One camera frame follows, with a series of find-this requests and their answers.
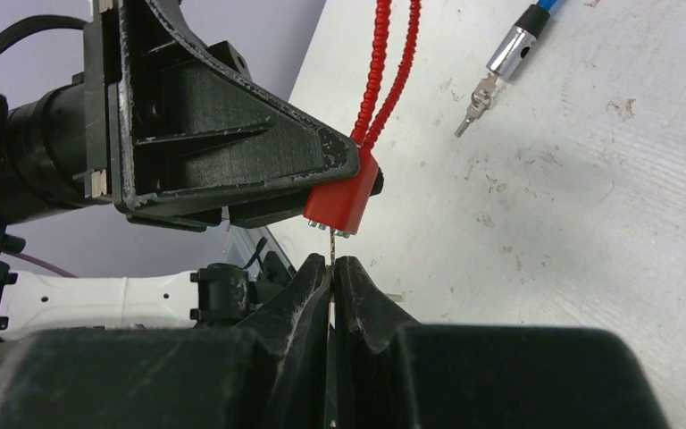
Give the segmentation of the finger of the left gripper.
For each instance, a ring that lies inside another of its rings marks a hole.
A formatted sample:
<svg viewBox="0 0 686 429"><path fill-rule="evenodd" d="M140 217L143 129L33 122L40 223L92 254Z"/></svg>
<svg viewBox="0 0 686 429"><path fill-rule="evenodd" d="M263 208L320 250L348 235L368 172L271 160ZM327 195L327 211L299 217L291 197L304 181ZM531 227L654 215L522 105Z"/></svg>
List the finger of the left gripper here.
<svg viewBox="0 0 686 429"><path fill-rule="evenodd" d="M258 228L302 214L314 188L342 185L362 165L281 169L278 165L134 165L127 169L131 223L205 231L223 222Z"/></svg>

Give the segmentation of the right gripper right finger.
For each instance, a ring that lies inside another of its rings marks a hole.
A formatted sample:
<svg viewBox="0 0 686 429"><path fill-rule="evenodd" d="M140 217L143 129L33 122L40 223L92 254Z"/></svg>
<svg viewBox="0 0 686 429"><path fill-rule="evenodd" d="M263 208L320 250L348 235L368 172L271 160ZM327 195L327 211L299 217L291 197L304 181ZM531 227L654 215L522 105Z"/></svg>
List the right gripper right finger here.
<svg viewBox="0 0 686 429"><path fill-rule="evenodd" d="M355 257L335 264L356 428L666 428L638 359L593 328L424 324Z"/></svg>

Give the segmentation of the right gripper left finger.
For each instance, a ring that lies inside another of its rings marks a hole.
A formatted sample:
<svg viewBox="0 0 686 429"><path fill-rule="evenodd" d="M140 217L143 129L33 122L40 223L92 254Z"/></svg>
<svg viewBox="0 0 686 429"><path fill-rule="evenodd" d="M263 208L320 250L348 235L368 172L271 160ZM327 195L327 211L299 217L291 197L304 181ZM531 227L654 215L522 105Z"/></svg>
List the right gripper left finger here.
<svg viewBox="0 0 686 429"><path fill-rule="evenodd" d="M0 428L319 428L329 296L311 255L232 327L30 335L0 364Z"/></svg>

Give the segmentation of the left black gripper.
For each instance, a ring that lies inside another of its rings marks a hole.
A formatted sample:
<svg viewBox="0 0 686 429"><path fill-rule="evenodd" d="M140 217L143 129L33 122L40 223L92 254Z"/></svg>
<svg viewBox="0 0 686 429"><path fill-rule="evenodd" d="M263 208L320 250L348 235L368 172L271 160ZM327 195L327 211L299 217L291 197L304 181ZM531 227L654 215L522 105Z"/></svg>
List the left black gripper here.
<svg viewBox="0 0 686 429"><path fill-rule="evenodd" d="M176 1L92 1L83 29L86 200L186 215L355 175L356 144L217 58Z"/></svg>

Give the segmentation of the red lock keys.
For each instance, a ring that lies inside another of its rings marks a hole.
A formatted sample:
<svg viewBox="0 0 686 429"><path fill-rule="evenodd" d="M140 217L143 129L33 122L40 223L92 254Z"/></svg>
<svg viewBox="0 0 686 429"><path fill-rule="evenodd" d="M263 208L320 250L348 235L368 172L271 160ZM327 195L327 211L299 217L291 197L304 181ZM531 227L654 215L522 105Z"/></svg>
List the red lock keys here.
<svg viewBox="0 0 686 429"><path fill-rule="evenodd" d="M337 231L330 227L330 271L334 272L334 267L336 264L336 234Z"/></svg>

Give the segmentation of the red cable padlock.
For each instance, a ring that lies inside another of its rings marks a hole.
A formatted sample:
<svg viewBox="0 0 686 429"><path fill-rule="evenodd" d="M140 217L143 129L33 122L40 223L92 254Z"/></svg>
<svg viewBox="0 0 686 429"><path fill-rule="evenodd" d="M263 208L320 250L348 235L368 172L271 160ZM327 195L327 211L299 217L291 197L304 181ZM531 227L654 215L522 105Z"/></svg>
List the red cable padlock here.
<svg viewBox="0 0 686 429"><path fill-rule="evenodd" d="M391 9L390 1L376 3L369 71L350 133L356 143L359 171L351 178L314 187L305 204L304 218L312 226L328 228L331 236L358 233L380 170L372 150L395 110L413 68L422 15L421 0L409 2L406 39L397 72L380 109L376 110L387 59Z"/></svg>

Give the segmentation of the blue cable lock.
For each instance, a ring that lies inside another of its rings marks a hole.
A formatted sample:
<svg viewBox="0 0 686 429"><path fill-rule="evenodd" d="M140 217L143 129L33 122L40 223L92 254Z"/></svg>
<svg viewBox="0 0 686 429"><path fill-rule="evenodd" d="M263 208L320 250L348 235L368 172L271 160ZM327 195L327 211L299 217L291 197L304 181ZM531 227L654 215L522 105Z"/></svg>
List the blue cable lock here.
<svg viewBox="0 0 686 429"><path fill-rule="evenodd" d="M544 0L527 6L487 61L487 77L491 81L509 81L514 76L545 31L558 4L557 0Z"/></svg>

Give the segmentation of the blue lock keys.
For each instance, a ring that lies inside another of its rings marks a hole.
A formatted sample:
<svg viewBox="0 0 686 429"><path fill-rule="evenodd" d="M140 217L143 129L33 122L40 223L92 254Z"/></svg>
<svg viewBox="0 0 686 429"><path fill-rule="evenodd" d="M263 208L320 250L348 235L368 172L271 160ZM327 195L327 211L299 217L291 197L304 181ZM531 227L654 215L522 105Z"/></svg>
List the blue lock keys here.
<svg viewBox="0 0 686 429"><path fill-rule="evenodd" d="M498 86L498 76L489 71L488 74L479 81L471 94L470 104L467 106L464 119L457 127L454 135L457 138L463 136L468 128L478 121L484 112L489 109L492 103L492 96Z"/></svg>

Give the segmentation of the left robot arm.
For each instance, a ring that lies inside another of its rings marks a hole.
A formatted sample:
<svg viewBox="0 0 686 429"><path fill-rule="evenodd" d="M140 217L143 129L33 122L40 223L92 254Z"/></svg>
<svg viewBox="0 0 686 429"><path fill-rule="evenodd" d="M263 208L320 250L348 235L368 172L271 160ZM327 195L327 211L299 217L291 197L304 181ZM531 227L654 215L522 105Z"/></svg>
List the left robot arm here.
<svg viewBox="0 0 686 429"><path fill-rule="evenodd" d="M49 30L82 33L84 68L30 104L0 93L0 253L23 246L9 225L90 206L174 230L263 227L365 168L350 137L254 83L230 43L206 45L178 1L33 15L0 31L0 55ZM0 341L14 325L0 316Z"/></svg>

